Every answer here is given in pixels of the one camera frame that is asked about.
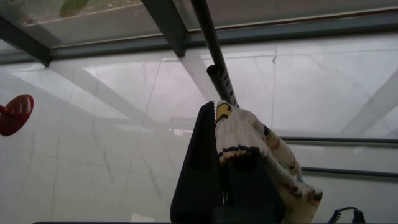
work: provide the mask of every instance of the glass pane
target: glass pane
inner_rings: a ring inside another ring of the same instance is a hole
[[[18,52],[15,47],[7,44],[6,42],[0,40],[0,54],[14,53]]]
[[[141,0],[10,0],[0,12],[50,47],[161,34]]]
[[[174,0],[188,30],[199,29],[190,0]],[[211,0],[216,27],[398,6],[398,0]]]

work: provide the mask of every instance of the cloth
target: cloth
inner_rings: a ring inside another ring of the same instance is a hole
[[[250,111],[219,101],[215,115],[220,164],[256,150],[285,202],[284,223],[310,223],[323,193],[302,180],[300,164],[290,147]]]

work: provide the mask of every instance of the glossy white surface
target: glossy white surface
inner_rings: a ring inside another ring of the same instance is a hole
[[[397,34],[223,47],[242,108],[281,136],[398,138]],[[199,108],[218,95],[206,48],[0,67],[0,103],[35,100],[27,124],[0,137],[0,217],[169,221]],[[395,149],[292,146],[303,166],[398,172]],[[307,177],[324,189],[314,219],[357,206],[396,222],[393,182]]]

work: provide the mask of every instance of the red disc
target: red disc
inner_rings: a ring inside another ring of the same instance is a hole
[[[14,114],[0,114],[0,134],[10,136],[20,130],[32,114],[33,104],[33,97],[30,95],[20,95],[12,99],[6,107],[14,110]]]

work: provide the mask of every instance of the tiled floor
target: tiled floor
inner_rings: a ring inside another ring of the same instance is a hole
[[[398,34],[223,47],[242,108],[281,136],[398,138]],[[0,67],[0,103],[35,108],[0,138],[0,219],[167,222],[201,105],[218,95],[206,48]],[[292,146],[302,166],[398,172],[393,148]],[[307,177],[325,196],[315,222],[356,206],[396,222],[393,182]],[[350,222],[351,214],[342,221]]]

